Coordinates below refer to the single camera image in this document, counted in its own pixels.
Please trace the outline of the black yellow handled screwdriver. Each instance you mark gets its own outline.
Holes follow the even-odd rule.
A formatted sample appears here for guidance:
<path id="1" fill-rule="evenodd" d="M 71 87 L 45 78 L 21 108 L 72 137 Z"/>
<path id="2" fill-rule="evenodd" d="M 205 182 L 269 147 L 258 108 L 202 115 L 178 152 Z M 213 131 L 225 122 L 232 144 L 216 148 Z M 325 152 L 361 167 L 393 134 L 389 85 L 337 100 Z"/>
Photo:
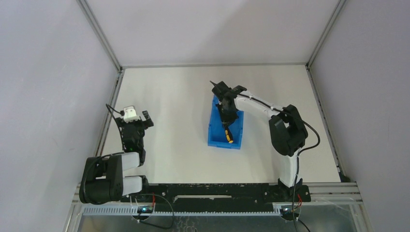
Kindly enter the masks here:
<path id="1" fill-rule="evenodd" d="M 224 126 L 224 131 L 225 131 L 225 136 L 226 136 L 226 139 L 227 139 L 228 143 L 230 143 L 230 144 L 233 143 L 234 142 L 233 135 L 232 135 L 228 125 Z"/>

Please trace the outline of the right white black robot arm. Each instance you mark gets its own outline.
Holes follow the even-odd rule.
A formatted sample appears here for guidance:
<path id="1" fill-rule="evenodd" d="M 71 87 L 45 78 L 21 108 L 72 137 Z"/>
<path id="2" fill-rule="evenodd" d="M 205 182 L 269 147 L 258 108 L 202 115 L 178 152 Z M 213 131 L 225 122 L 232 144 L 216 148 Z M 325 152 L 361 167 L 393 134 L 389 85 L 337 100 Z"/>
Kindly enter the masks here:
<path id="1" fill-rule="evenodd" d="M 239 118 L 239 111 L 253 113 L 267 122 L 272 147 L 280 154 L 279 194 L 283 200 L 292 201 L 298 196 L 298 188 L 303 183 L 298 176 L 297 156 L 308 137 L 298 109 L 291 104 L 283 107 L 268 103 L 240 85 L 231 88 L 223 81 L 212 85 L 226 142 L 234 142 L 229 126 Z"/>

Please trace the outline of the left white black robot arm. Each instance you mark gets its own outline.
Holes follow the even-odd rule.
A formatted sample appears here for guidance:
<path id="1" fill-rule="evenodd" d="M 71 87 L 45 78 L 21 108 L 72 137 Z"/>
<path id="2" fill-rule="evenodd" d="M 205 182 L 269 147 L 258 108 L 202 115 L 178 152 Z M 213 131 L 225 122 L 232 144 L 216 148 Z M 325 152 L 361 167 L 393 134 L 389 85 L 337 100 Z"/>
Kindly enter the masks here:
<path id="1" fill-rule="evenodd" d="M 124 109 L 122 116 L 114 121 L 122 151 L 86 160 L 79 189 L 82 203 L 100 205 L 119 201 L 130 193 L 141 202 L 150 198 L 151 188 L 143 184 L 141 176 L 125 177 L 123 173 L 145 163 L 145 131 L 154 123 L 148 111 L 139 116 L 132 107 Z"/>

